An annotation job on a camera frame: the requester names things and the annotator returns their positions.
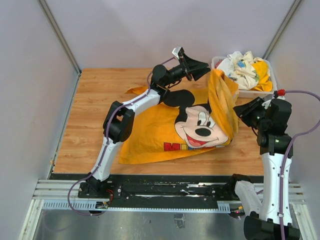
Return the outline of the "yellow pillowcase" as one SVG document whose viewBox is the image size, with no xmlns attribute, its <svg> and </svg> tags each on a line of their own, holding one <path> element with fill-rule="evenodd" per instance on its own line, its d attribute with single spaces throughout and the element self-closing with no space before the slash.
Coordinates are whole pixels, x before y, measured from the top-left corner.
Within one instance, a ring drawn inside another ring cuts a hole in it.
<svg viewBox="0 0 320 240">
<path fill-rule="evenodd" d="M 238 84 L 218 69 L 205 88 L 171 91 L 135 117 L 118 162 L 163 162 L 228 146 L 239 129 L 233 110 L 238 94 Z"/>
</svg>

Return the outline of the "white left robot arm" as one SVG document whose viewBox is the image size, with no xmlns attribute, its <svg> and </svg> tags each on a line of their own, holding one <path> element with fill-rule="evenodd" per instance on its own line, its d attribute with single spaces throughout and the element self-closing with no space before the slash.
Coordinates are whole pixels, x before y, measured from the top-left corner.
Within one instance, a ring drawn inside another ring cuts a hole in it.
<svg viewBox="0 0 320 240">
<path fill-rule="evenodd" d="M 95 196 L 110 192 L 107 184 L 111 166 L 118 149 L 132 133 L 135 117 L 162 103 L 170 88 L 178 85 L 183 78 L 197 81 L 211 70 L 208 63 L 188 57 L 182 47 L 174 48 L 172 55 L 178 61 L 177 66 L 167 69 L 164 63 L 156 65 L 147 76 L 148 87 L 143 93 L 129 101 L 111 104 L 103 123 L 101 150 L 85 180 Z"/>
</svg>

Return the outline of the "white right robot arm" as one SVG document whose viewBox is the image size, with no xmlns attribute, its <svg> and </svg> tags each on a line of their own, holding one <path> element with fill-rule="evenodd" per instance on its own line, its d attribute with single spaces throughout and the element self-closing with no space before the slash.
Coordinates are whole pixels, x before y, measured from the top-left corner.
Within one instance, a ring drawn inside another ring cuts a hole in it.
<svg viewBox="0 0 320 240">
<path fill-rule="evenodd" d="M 262 199 L 247 176 L 235 176 L 234 193 L 246 217 L 243 231 L 247 240 L 298 240 L 289 206 L 289 172 L 293 138 L 286 134 L 292 105 L 280 98 L 254 100 L 235 106 L 242 122 L 257 131 L 256 141 L 263 163 Z"/>
</svg>

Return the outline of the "white plastic basket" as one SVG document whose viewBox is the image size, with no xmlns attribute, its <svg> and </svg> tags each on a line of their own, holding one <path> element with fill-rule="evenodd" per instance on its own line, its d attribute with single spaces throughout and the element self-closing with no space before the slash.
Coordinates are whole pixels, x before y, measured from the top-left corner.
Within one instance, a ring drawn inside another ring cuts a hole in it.
<svg viewBox="0 0 320 240">
<path fill-rule="evenodd" d="M 238 85 L 242 98 L 271 96 L 278 89 L 271 64 L 266 59 L 254 57 L 251 51 L 235 51 L 227 56 L 215 56 L 211 68 L 222 71 Z"/>
</svg>

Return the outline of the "yellow cloth in basket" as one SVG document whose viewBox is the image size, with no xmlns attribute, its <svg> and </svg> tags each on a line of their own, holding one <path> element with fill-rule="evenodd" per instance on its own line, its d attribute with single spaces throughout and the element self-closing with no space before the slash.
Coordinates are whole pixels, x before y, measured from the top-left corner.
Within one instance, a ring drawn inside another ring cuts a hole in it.
<svg viewBox="0 0 320 240">
<path fill-rule="evenodd" d="M 253 65 L 255 72 L 258 75 L 258 82 L 252 91 L 270 92 L 273 89 L 273 83 L 270 80 L 270 69 L 265 61 L 257 61 Z"/>
</svg>

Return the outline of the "white crumpled cloth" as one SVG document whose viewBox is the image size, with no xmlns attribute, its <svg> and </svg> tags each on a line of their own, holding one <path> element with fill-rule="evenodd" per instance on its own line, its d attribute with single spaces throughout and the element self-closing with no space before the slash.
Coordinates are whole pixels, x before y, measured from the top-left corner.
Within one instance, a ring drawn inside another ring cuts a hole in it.
<svg viewBox="0 0 320 240">
<path fill-rule="evenodd" d="M 216 67 L 218 70 L 234 82 L 238 84 L 240 90 L 251 90 L 259 80 L 253 64 L 264 61 L 262 58 L 254 57 L 251 51 L 242 54 L 240 51 L 235 51 L 221 61 Z"/>
</svg>

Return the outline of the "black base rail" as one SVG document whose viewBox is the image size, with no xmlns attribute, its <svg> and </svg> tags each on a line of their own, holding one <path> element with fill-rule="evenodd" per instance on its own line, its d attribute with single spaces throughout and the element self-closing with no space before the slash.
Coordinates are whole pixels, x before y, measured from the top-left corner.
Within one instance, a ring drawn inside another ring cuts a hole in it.
<svg viewBox="0 0 320 240">
<path fill-rule="evenodd" d="M 192 175 L 111 175 L 107 181 L 110 192 L 96 196 L 85 181 L 76 183 L 62 174 L 54 174 L 48 192 L 57 199 L 94 200 L 106 202 L 109 207 L 113 200 L 129 198 L 209 198 L 217 202 L 235 202 L 239 198 L 234 187 L 237 180 L 247 180 L 263 185 L 262 176 L 192 176 Z"/>
</svg>

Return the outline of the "aluminium frame post right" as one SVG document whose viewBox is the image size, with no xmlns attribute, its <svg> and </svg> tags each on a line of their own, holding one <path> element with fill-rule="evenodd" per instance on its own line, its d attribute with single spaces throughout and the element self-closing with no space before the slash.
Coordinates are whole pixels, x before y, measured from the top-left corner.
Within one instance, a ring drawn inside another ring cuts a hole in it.
<svg viewBox="0 0 320 240">
<path fill-rule="evenodd" d="M 286 28 L 291 23 L 291 20 L 294 18 L 295 14 L 297 13 L 298 9 L 304 3 L 304 0 L 294 0 L 287 11 L 284 19 L 282 20 L 281 24 L 279 25 L 277 31 L 275 32 L 271 42 L 269 43 L 267 49 L 263 54 L 263 59 L 268 59 L 269 56 L 272 54 L 273 50 L 275 49 L 277 43 L 281 39 L 282 35 L 284 34 Z"/>
</svg>

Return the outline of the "aluminium frame post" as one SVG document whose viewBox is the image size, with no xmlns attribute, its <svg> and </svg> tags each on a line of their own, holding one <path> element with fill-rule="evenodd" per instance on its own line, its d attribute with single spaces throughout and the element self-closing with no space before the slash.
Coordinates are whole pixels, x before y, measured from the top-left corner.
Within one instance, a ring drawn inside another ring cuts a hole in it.
<svg viewBox="0 0 320 240">
<path fill-rule="evenodd" d="M 269 56 L 272 54 L 273 50 L 275 49 L 277 43 L 281 39 L 282 35 L 284 34 L 286 28 L 291 23 L 291 20 L 294 18 L 295 14 L 297 13 L 298 9 L 304 3 L 304 0 L 294 0 L 287 11 L 284 19 L 282 20 L 281 24 L 279 25 L 277 31 L 275 32 L 271 42 L 269 43 L 267 49 L 263 54 L 263 59 L 268 59 Z"/>
<path fill-rule="evenodd" d="M 50 24 L 57 40 L 59 41 L 64 53 L 66 54 L 69 62 L 71 63 L 72 67 L 74 68 L 75 72 L 80 75 L 82 73 L 82 70 L 76 60 L 76 58 L 74 57 L 71 48 L 69 47 L 63 32 L 61 31 L 61 28 L 58 25 L 58 22 L 50 8 L 50 6 L 48 5 L 46 0 L 37 0 L 38 5 L 40 6 L 45 18 L 47 19 L 48 23 Z"/>
</svg>

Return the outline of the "aluminium frame post left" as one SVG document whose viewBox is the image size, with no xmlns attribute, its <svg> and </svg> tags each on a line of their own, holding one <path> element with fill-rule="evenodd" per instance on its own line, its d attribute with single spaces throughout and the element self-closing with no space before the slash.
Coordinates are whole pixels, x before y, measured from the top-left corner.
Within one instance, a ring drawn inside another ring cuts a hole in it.
<svg viewBox="0 0 320 240">
<path fill-rule="evenodd" d="M 37 0 L 38 5 L 40 6 L 45 18 L 47 19 L 48 23 L 50 24 L 57 40 L 59 41 L 64 53 L 66 54 L 69 62 L 71 63 L 72 67 L 74 68 L 75 72 L 80 75 L 82 73 L 82 70 L 76 60 L 76 58 L 74 57 L 71 48 L 69 47 L 63 32 L 61 31 L 61 28 L 58 25 L 58 22 L 50 8 L 50 6 L 48 5 L 46 0 Z"/>
</svg>

